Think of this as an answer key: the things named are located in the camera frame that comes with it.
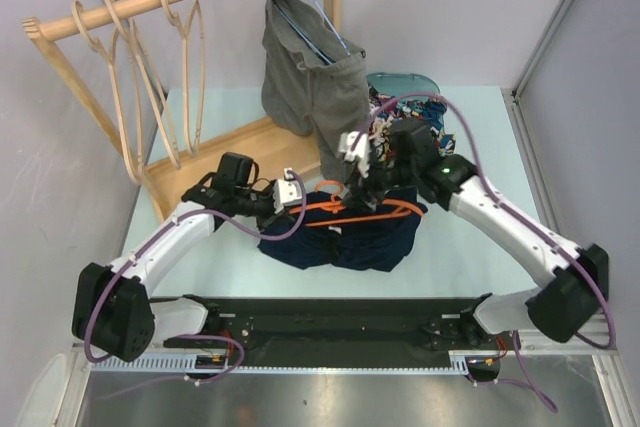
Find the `orange plastic hanger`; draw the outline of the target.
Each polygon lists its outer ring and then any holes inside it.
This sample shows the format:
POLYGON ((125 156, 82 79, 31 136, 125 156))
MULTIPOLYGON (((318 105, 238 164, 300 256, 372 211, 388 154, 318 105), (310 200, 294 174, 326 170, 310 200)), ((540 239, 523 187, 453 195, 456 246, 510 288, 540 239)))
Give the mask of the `orange plastic hanger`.
POLYGON ((306 221, 305 225, 308 227, 329 227, 344 224, 404 219, 411 215, 416 215, 422 218, 428 212, 427 209, 422 209, 415 202, 394 198, 384 198, 381 205, 384 207, 393 206, 394 209, 392 211, 386 213, 377 213, 374 211, 373 213, 366 214, 347 214, 346 211, 348 210, 348 207, 344 205, 339 197, 339 195, 345 191, 344 184, 336 180, 323 180, 315 185, 314 192, 319 193, 322 191, 323 187, 327 186, 336 188, 336 191, 329 195, 329 199, 327 201, 313 203, 308 202, 305 209, 301 206, 292 207, 289 209, 289 213, 299 214, 301 217, 304 217, 309 212, 322 211, 330 215, 328 220, 306 221))

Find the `navy blue shorts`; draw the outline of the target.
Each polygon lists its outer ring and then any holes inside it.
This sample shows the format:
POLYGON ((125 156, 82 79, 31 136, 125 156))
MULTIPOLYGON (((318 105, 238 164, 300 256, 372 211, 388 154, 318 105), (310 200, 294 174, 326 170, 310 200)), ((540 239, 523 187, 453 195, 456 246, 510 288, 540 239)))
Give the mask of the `navy blue shorts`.
MULTIPOLYGON (((329 199, 327 192, 311 192, 307 203, 329 199)), ((392 190, 385 198, 407 200, 417 203, 422 209, 427 206, 418 201, 414 188, 392 190)), ((394 209, 378 205, 377 213, 394 209)), ((347 214, 366 214, 348 208, 347 214)), ((328 220, 329 214, 312 211, 303 217, 302 225, 288 238, 279 241, 261 240, 258 249, 262 254, 304 270, 322 265, 366 271, 392 271, 414 246, 417 229, 422 218, 411 215, 404 219, 382 220, 329 227, 308 227, 306 221, 328 220)))

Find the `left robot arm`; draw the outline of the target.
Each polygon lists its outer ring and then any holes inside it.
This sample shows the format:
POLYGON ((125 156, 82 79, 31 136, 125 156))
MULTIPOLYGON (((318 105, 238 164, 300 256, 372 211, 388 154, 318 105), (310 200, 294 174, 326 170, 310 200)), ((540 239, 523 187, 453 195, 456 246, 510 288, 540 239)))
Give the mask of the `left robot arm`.
POLYGON ((254 187, 258 174, 252 158, 224 154, 217 170, 186 190, 139 246, 106 266, 90 263, 81 271, 72 333, 82 340, 90 362, 110 357, 131 362, 150 345, 173 338, 190 338, 202 347, 219 339, 221 323, 204 300, 186 295, 155 302, 152 296, 181 259, 223 225, 264 240, 266 234, 242 225, 238 217, 273 220, 305 204, 304 183, 292 169, 262 190, 254 187))

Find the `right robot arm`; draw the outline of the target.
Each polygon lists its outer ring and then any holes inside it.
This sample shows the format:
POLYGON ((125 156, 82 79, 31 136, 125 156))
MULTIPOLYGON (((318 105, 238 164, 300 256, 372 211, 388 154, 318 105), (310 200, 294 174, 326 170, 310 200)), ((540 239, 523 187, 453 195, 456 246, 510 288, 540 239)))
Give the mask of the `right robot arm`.
POLYGON ((498 333, 520 329, 566 343, 601 310, 609 295, 609 255, 602 247, 581 247, 553 232, 502 197, 474 163, 459 154, 441 155, 422 120, 394 123, 390 144, 390 160, 378 161, 365 134, 341 135, 338 150, 352 168, 349 206, 372 207, 392 190, 414 187, 427 203, 487 235, 536 285, 476 299, 461 323, 469 346, 484 348, 498 333))

